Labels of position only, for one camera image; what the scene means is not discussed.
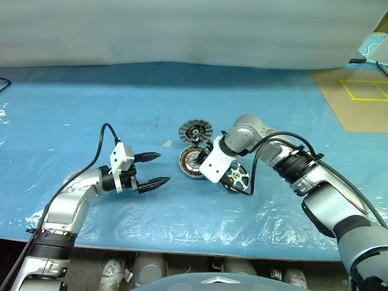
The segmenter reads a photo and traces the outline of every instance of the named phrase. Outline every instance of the white curtain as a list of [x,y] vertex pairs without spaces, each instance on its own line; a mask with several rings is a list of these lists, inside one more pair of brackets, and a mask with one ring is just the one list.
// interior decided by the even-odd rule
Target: white curtain
[[343,67],[387,0],[0,0],[0,66]]

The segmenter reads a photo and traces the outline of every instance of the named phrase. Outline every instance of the blue plastic sheet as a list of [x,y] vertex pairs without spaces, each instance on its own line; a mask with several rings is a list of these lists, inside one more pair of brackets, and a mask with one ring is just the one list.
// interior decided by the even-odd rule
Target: blue plastic sheet
[[[0,237],[28,238],[25,229],[63,179],[93,158],[100,126],[110,122],[136,153],[162,154],[137,166],[140,181],[171,180],[142,195],[126,190],[93,201],[78,245],[338,259],[336,242],[317,231],[302,199],[264,164],[253,196],[181,172],[182,123],[204,118],[216,135],[244,113],[305,136],[388,217],[387,135],[344,131],[310,72],[154,63],[0,69],[0,76],[14,83],[0,95]],[[97,166],[109,163],[112,149],[106,134]],[[242,162],[250,167],[252,158]]]

